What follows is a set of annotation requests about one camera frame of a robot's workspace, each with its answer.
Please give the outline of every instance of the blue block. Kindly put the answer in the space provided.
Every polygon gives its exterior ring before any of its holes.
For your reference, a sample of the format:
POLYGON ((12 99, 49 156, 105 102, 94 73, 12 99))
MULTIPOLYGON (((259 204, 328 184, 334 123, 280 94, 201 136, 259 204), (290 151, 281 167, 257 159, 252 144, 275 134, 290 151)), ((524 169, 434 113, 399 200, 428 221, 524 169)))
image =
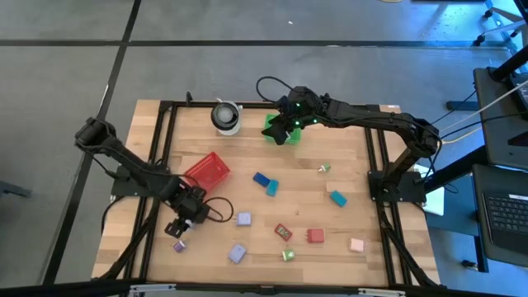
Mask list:
POLYGON ((277 193, 277 188, 279 187, 279 182, 276 180, 270 180, 270 184, 267 185, 266 188, 266 195, 275 197, 275 194, 277 193))
POLYGON ((238 264, 245 254, 246 249, 240 244, 235 244, 231 252, 229 252, 229 259, 238 264))
POLYGON ((264 177, 260 172, 255 173, 253 180, 255 182, 258 182, 259 185, 261 186, 267 186, 270 183, 270 179, 267 177, 264 177))
POLYGON ((332 194, 330 194, 330 198, 332 198, 332 200, 340 207, 343 207, 347 203, 347 198, 341 195, 341 193, 338 191, 333 191, 332 194))

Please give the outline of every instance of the white cable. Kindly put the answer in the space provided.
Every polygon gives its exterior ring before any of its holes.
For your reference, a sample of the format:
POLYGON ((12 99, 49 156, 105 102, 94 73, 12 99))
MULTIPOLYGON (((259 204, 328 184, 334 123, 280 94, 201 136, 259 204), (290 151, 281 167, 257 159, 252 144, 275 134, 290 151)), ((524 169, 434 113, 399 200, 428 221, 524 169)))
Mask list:
POLYGON ((479 130, 481 130, 481 129, 482 129, 482 127, 479 127, 479 128, 477 128, 477 129, 475 129, 475 130, 473 130, 473 131, 471 131, 471 132, 469 132, 469 133, 467 133, 467 134, 464 134, 464 135, 460 136, 460 137, 457 138, 457 139, 453 139, 453 140, 442 140, 442 144, 454 144, 455 142, 457 142, 457 141, 459 141, 459 140, 461 140, 461 139, 464 139, 464 138, 470 136, 471 134, 473 134, 473 133, 475 133, 475 132, 477 132, 477 131, 479 131, 479 130))
POLYGON ((458 125, 460 123, 462 123, 463 121, 467 120, 468 118, 474 116, 474 115, 477 115, 478 113, 482 112, 482 111, 485 111, 487 110, 489 107, 491 107, 493 104, 501 101, 502 99, 504 99, 505 97, 507 97, 508 95, 510 95, 511 93, 517 91, 520 87, 526 85, 528 83, 528 80, 526 80, 525 82, 523 82, 522 84, 518 85, 517 87, 514 87, 512 90, 506 92, 504 95, 500 96, 499 98, 493 100, 491 103, 489 103, 488 105, 486 105, 485 107, 481 108, 480 110, 478 111, 475 111, 473 114, 469 115, 468 117, 466 117, 465 119, 462 119, 462 120, 459 120, 457 121, 456 123, 454 123, 453 125, 450 125, 448 127, 445 127, 444 129, 441 130, 441 132, 445 131, 445 130, 448 130, 449 128, 455 126, 455 125, 458 125))

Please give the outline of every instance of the lavender cube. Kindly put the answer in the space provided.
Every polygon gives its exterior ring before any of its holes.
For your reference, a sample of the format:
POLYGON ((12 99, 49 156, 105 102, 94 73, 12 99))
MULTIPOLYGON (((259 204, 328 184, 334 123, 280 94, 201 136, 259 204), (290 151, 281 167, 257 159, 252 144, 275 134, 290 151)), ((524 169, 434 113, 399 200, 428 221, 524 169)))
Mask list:
POLYGON ((251 226, 251 213, 238 213, 237 226, 251 226))
POLYGON ((245 254, 246 249, 240 244, 235 244, 231 252, 229 252, 229 259, 238 264, 245 254))
POLYGON ((178 243, 176 243, 176 244, 174 245, 174 250, 175 250, 176 252, 183 252, 183 250, 184 250, 185 248, 186 248, 186 245, 185 245, 185 243, 184 243, 182 240, 180 240, 178 243))

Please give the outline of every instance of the laptop keyboard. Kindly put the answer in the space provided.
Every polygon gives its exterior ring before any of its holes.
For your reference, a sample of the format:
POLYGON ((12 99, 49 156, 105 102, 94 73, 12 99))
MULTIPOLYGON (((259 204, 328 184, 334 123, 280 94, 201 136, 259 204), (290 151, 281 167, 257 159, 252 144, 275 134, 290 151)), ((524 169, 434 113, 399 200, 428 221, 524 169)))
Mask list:
POLYGON ((528 234, 528 200, 485 196, 489 224, 493 229, 528 234))

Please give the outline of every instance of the pink block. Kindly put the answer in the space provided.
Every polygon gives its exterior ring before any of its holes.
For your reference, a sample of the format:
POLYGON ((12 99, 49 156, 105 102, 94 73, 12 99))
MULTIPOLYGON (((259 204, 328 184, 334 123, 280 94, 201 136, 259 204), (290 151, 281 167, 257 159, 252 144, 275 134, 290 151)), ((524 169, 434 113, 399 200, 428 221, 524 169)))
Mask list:
POLYGON ((364 243, 363 240, 351 238, 350 239, 350 250, 354 252, 363 252, 364 243))

